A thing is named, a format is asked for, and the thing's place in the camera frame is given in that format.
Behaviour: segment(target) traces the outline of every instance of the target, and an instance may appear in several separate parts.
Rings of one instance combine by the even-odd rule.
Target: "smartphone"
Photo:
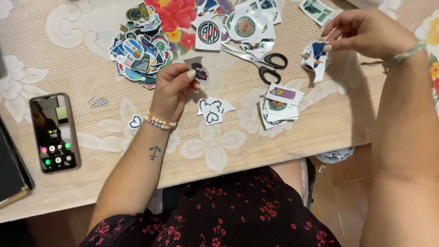
[[[65,93],[50,94],[29,100],[41,171],[49,174],[79,168],[70,100]]]

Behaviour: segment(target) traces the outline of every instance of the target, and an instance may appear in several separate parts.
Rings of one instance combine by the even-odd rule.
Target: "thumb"
[[[196,74],[197,72],[195,71],[195,69],[191,69],[188,72],[175,77],[175,79],[173,79],[171,83],[166,85],[166,92],[170,96],[174,96],[178,94],[180,90],[186,88],[189,85],[189,83],[191,83],[191,81],[195,78]]]
[[[351,37],[351,38],[341,38],[334,41],[329,41],[326,43],[326,45],[323,47],[323,51],[329,52],[329,51],[351,51],[357,49],[357,39],[358,37]]]

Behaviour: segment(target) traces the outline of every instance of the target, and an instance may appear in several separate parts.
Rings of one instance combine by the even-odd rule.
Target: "scissor handle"
[[[271,61],[272,57],[278,57],[284,61],[284,65],[277,64]],[[280,53],[271,53],[264,57],[264,61],[270,65],[272,65],[275,69],[285,69],[288,65],[288,59],[284,55]]]
[[[271,82],[265,79],[265,73],[269,73],[277,78],[277,81],[274,83],[279,84],[281,82],[281,75],[279,75],[274,69],[269,69],[265,66],[261,66],[259,67],[259,76],[266,84],[271,85]]]

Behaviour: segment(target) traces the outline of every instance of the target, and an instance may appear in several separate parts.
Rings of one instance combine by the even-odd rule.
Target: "fingernail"
[[[195,75],[197,74],[197,72],[195,71],[195,69],[191,69],[186,74],[187,74],[187,77],[194,78]]]
[[[332,46],[331,46],[331,45],[325,45],[325,46],[323,47],[323,51],[324,51],[324,52],[332,51]]]

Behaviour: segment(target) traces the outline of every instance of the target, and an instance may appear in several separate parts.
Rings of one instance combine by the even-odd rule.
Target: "lace tablecloth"
[[[153,95],[153,91],[117,76],[106,52],[124,23],[124,11],[138,2],[0,1],[0,44],[7,68],[7,76],[0,80],[0,115],[36,183],[30,196],[0,210],[0,222],[96,202],[103,183],[135,135],[127,126],[129,119],[133,114],[144,116]],[[186,105],[179,127],[170,136],[160,188],[370,141],[385,79],[382,69],[360,68],[358,60],[366,58],[341,52],[334,54],[324,81],[311,84],[313,74],[300,66],[301,52],[320,36],[322,28],[302,13],[298,0],[279,1],[282,23],[275,26],[278,38],[273,52],[289,59],[287,69],[278,70],[282,84],[306,94],[299,104],[297,122],[269,130],[263,128],[256,107],[267,89],[257,68],[224,52],[193,51],[194,31],[188,20],[194,17],[191,7],[195,1],[146,2],[166,16],[161,16],[162,25],[173,43],[176,61],[207,57],[203,63],[211,81],[205,93],[236,108],[223,116],[222,123],[206,127],[202,117],[196,116],[196,103]],[[226,14],[239,3],[218,2]],[[354,8],[345,0],[323,2],[337,13]],[[422,4],[388,0],[385,11],[411,30],[417,28],[418,37],[428,37],[429,50],[439,56],[436,9],[436,0]],[[27,101],[56,92],[70,96],[83,165],[75,171],[44,175]]]

